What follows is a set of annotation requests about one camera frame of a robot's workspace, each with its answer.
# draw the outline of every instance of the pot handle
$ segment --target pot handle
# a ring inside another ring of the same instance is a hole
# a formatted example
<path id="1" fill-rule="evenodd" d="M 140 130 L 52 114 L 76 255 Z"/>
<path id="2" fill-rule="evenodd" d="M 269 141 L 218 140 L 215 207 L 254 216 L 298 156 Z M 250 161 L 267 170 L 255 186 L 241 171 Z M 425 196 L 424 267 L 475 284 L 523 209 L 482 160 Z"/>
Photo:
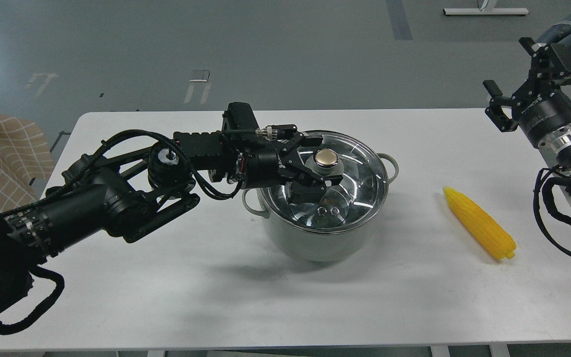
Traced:
<path id="1" fill-rule="evenodd" d="M 244 205 L 244 208 L 248 212 L 252 213 L 253 215 L 258 215 L 259 217 L 268 218 L 268 216 L 270 216 L 270 212 L 268 212 L 267 209 L 265 211 L 258 211 L 258 210 L 253 210 L 252 208 L 250 208 L 250 206 L 248 205 L 248 203 L 245 200 L 245 195 L 248 194 L 248 191 L 250 191 L 250 190 L 244 190 L 242 192 L 242 204 Z"/>
<path id="2" fill-rule="evenodd" d="M 400 172 L 400 169 L 398 168 L 398 161 L 396 161 L 394 158 L 392 158 L 392 156 L 390 156 L 388 154 L 383 154 L 383 153 L 379 152 L 377 155 L 379 158 L 389 161 L 394 166 L 395 173 L 394 173 L 394 176 L 391 176 L 387 180 L 387 186 L 388 186 L 396 179 L 396 177 L 398 177 L 398 172 Z"/>

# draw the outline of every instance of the corn cob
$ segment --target corn cob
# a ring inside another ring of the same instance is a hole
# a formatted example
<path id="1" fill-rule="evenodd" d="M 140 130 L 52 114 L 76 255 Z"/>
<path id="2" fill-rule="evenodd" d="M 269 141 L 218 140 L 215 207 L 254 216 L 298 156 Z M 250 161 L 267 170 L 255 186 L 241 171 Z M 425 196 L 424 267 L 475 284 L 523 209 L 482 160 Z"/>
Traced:
<path id="1" fill-rule="evenodd" d="M 443 191 L 451 211 L 493 258 L 514 257 L 516 244 L 513 238 L 488 213 L 449 186 Z"/>

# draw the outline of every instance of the lid knob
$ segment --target lid knob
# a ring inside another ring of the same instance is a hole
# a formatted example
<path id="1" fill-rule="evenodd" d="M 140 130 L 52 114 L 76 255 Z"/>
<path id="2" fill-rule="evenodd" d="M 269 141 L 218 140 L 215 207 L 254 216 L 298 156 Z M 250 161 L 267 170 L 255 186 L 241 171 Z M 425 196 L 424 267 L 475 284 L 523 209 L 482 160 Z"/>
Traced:
<path id="1" fill-rule="evenodd" d="M 332 149 L 320 149 L 314 153 L 314 162 L 324 169 L 338 164 L 338 155 Z"/>

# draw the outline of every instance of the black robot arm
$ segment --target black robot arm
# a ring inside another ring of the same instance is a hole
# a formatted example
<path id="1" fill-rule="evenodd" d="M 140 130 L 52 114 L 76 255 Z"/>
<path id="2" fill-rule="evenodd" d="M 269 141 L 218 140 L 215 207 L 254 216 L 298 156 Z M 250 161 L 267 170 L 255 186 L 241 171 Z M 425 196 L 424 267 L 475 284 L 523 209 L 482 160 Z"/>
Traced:
<path id="1" fill-rule="evenodd" d="M 558 212 L 552 193 L 553 187 L 563 187 L 571 206 L 571 101 L 560 89 L 571 84 L 571 54 L 556 43 L 536 44 L 531 38 L 521 38 L 519 43 L 531 58 L 528 78 L 510 97 L 505 97 L 494 81 L 484 81 L 491 97 L 486 114 L 500 131 L 514 131 L 520 126 L 535 149 L 550 149 L 556 155 L 558 165 L 539 172 L 533 208 L 543 235 L 571 256 L 571 251 L 548 233 L 539 213 L 541 194 L 548 213 L 571 225 L 571 217 Z M 512 118 L 505 115 L 503 107 L 512 110 Z"/>
<path id="2" fill-rule="evenodd" d="M 136 136 L 156 144 L 115 156 L 105 154 Z M 198 185 L 212 199 L 229 199 L 241 189 L 289 185 L 291 203 L 317 202 L 328 185 L 342 176 L 322 176 L 306 167 L 297 148 L 314 149 L 320 136 L 299 133 L 293 124 L 260 129 L 249 104 L 231 103 L 222 130 L 212 133 L 175 132 L 173 138 L 131 129 L 102 142 L 101 147 L 63 172 L 65 184 L 46 190 L 46 198 L 0 213 L 0 313 L 25 297 L 30 274 L 53 280 L 57 287 L 24 320 L 0 322 L 0 334 L 19 332 L 36 321 L 56 301 L 64 287 L 61 275 L 39 267 L 48 256 L 104 230 L 112 237 L 136 242 L 197 206 Z M 151 190 L 136 190 L 129 179 L 147 170 Z M 210 181 L 234 183 L 228 194 Z"/>

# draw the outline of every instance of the checkered cloth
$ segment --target checkered cloth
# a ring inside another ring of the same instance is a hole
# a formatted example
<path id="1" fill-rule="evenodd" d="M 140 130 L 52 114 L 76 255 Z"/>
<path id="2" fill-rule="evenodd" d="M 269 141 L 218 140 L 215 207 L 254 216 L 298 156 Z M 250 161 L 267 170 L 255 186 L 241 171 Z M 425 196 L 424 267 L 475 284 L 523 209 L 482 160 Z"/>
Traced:
<path id="1" fill-rule="evenodd" d="M 29 120 L 0 115 L 0 212 L 35 201 L 30 180 L 48 179 L 53 170 L 41 129 Z"/>

